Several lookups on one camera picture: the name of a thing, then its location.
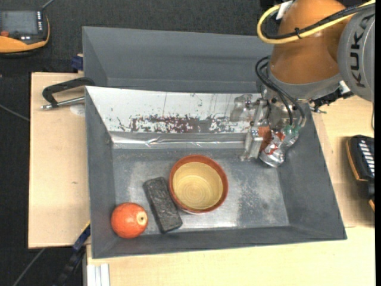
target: red bowl rim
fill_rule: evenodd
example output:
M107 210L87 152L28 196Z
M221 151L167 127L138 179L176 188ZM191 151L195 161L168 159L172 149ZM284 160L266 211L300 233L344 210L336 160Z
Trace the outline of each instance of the red bowl rim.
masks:
M174 193L174 189L173 189L173 176L174 176L174 174L176 173L176 171L181 166L183 166L186 163L190 163L190 162L200 162L200 163L204 163L204 164L212 167L218 173L218 175L221 178L222 187L223 187L223 189L222 189L222 195L221 195L220 199L218 200L218 202L215 203L213 206L211 206L209 208L200 210L200 209L194 209L194 208L188 207L187 205L183 204L176 197L176 195ZM220 207L223 204L223 202L225 201L225 199L227 197L227 192L229 190L229 185L228 185L227 176L226 176L224 170L222 169L222 167L216 161L214 161L213 159L211 159L211 158L209 158L207 156L194 154L194 155L189 155L189 156L185 156L185 157L181 158L179 161L177 161L173 165L173 167L171 169L171 172L170 172L168 190L169 190L169 193L170 193L173 201L181 209L183 209L184 211L189 212L189 213L201 214L201 213L211 212L211 211L215 210L216 208Z

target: yellow cable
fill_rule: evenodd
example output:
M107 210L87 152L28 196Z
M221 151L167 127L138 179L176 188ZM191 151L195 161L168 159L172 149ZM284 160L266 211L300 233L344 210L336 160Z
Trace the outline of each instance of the yellow cable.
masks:
M361 4L360 7L363 7L365 5L368 5L368 4L375 4L376 3L376 0L369 0L368 2L364 3L364 4ZM343 21L345 19L347 19L349 16L352 16L351 15L347 15L347 16L343 16L339 19L336 19L336 20L333 20L333 21L330 21L328 23L325 23L325 24L322 24L321 26L319 27L316 27L312 30L309 30L309 31L306 31L306 32L303 32L303 33L300 33L299 36L298 35L295 35L295 36L290 36L290 37L287 37L287 38L283 38L283 39L270 39L270 38L267 38L266 36L263 35L262 33L262 30L261 30L261 26L262 26L262 23L263 21L270 15L272 14L273 12L277 11L279 8L280 8L281 4L278 4L278 5L275 5L271 8L269 8L263 15L262 17L259 19L258 21L258 24L257 24L257 34L258 34L258 37L265 43L270 43L270 44L273 44L273 45L278 45L278 44L281 44L281 43L288 43L288 42L292 42L292 41L297 41L300 38L304 38L304 37L307 37L307 36L310 36L312 34L315 34L327 27L330 27L340 21Z

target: dark rectangular block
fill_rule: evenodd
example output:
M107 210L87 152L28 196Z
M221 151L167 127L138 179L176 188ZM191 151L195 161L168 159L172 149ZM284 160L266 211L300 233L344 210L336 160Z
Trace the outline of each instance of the dark rectangular block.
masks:
M167 181L163 177L151 179L143 188L160 231L167 233L181 227L183 222L169 194Z

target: black floor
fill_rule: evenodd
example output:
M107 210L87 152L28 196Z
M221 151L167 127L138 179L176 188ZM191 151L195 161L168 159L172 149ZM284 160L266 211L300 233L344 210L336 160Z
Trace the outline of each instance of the black floor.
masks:
M48 0L0 0L0 10ZM342 0L351 5L358 0ZM72 72L82 26L255 35L260 0L56 0L46 9L52 38L38 54L0 59L0 104L29 116L31 72ZM27 248L29 123L0 109L0 285L13 285L40 250ZM18 285L52 285L70 248L47 248ZM81 273L68 285L80 285Z

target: gray bin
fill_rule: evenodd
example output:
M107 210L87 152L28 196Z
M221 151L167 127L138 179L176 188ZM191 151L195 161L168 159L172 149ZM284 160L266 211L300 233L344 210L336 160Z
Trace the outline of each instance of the gray bin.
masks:
M86 76L97 86L129 89L255 93L254 64L269 53L268 46L248 36L84 28L84 40ZM260 160L239 160L244 135L231 136L235 143L227 148L213 143L136 147L105 125L105 111L128 105L128 98L115 102L106 90L88 87L85 95L94 258L346 238L307 106L299 140L275 169ZM96 94L105 94L109 104L106 100L99 105ZM192 145L198 145L197 140L197 136L190 139ZM142 185L160 176L168 179L172 165L188 154L203 154L219 163L228 177L229 194L211 213L180 212L183 226L163 235ZM110 226L112 210L125 201L140 203L149 217L146 231L131 240L119 238Z

